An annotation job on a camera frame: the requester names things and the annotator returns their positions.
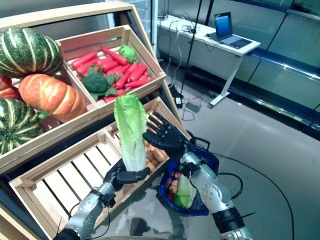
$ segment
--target desk leg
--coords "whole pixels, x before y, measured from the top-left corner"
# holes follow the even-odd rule
[[[235,78],[235,75],[240,67],[240,64],[243,60],[243,56],[235,56],[236,58],[238,58],[238,61],[235,63],[233,71],[231,72],[231,75],[228,77],[228,79],[226,80],[226,83],[221,91],[221,93],[216,96],[208,105],[208,107],[211,109],[213,108],[215,105],[217,105],[222,99],[224,99],[226,96],[228,96],[230,94],[230,92],[228,92],[228,89],[233,81],[233,79]]]

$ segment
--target orange pumpkin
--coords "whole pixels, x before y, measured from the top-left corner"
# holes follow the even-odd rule
[[[19,93],[26,104],[63,123],[87,111],[86,101],[77,90],[45,74],[26,76],[19,84]]]
[[[0,81],[0,97],[4,99],[19,99],[18,88],[12,86],[10,78],[2,75]]]

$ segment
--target laptop screen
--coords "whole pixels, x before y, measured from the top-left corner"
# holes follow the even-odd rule
[[[231,13],[219,13],[215,17],[215,30],[217,40],[232,36]]]

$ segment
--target lettuce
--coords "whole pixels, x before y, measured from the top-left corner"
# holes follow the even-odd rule
[[[178,183],[178,192],[174,195],[174,203],[185,209],[189,209],[197,194],[197,189],[195,189],[190,180],[181,174]]]
[[[119,96],[115,100],[114,118],[119,130],[122,158],[127,171],[141,171],[146,167],[146,112],[136,94]]]

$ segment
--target green vegetable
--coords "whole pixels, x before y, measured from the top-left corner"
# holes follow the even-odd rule
[[[0,98],[0,155],[42,133],[36,111],[25,103]]]
[[[140,171],[146,167],[145,144],[146,112],[136,94],[116,98],[114,118],[119,130],[122,158],[127,171]]]
[[[191,185],[190,180],[180,175],[178,183],[178,192],[174,195],[174,203],[185,209],[189,209],[197,194],[197,190]]]
[[[12,78],[53,75],[63,63],[58,44],[27,27],[12,27],[0,35],[0,60],[0,72]]]
[[[107,97],[110,94],[117,94],[117,90],[111,85],[117,80],[116,75],[110,74],[105,77],[102,71],[96,72],[93,67],[88,69],[87,76],[81,75],[82,83],[89,91],[95,101],[99,97]]]
[[[136,52],[131,46],[122,45],[119,49],[119,54],[124,56],[127,62],[130,64],[136,63],[138,61]]]

